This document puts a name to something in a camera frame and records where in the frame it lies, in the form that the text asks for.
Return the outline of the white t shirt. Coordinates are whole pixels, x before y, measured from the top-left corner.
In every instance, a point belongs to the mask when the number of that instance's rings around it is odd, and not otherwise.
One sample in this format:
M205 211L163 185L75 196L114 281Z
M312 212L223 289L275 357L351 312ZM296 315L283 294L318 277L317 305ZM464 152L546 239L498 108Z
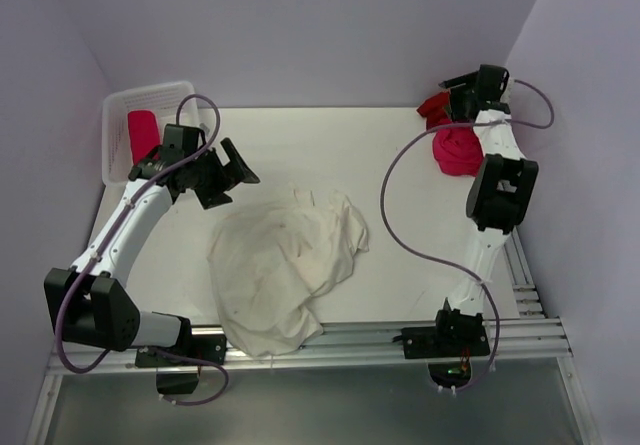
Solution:
M347 195L317 204L290 187L238 208L214 227L207 257L227 339L251 357L283 355L322 334L312 302L354 272L369 230Z

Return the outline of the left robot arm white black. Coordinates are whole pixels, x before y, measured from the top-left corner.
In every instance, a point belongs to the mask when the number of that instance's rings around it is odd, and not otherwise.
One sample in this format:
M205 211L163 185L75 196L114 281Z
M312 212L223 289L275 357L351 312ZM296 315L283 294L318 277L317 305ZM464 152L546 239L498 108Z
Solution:
M235 186L259 183L232 141L221 142L228 161L206 145L198 127L168 124L163 141L133 166L123 197L104 228L67 269L54 268L44 282L58 343L125 351L155 346L172 364L195 351L188 319L143 312L126 291L131 269L159 220L188 190L202 208L231 202Z

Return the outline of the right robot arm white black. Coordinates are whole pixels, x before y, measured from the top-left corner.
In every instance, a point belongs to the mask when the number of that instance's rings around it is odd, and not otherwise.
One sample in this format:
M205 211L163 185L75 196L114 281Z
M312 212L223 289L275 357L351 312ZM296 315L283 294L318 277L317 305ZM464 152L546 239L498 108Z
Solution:
M465 206L472 222L471 240L462 264L455 267L464 278L445 298L433 330L435 348L452 355L468 337L481 334L487 280L513 229L527 211L539 166L520 150L511 126L511 111L504 95L507 69L482 64L476 72L441 83L450 91L449 116L474 124L483 154Z

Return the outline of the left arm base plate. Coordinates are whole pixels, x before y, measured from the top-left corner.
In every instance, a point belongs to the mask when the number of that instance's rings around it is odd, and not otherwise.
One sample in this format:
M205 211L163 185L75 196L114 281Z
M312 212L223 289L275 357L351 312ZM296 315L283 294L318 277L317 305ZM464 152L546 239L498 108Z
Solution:
M137 369L156 372L156 390L166 401L182 406L209 403L221 397L230 377L224 368L227 338L224 334L196 334L185 348L146 347L136 352ZM203 369L214 368L222 375L222 384L211 397L193 399L203 383Z

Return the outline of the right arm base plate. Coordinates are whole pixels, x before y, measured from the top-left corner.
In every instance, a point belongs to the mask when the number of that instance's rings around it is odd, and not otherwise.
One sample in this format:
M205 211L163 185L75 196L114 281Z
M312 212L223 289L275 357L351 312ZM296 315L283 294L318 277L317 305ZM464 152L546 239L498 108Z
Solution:
M440 359L490 354L490 346L482 325L407 327L393 338L402 345L406 359Z

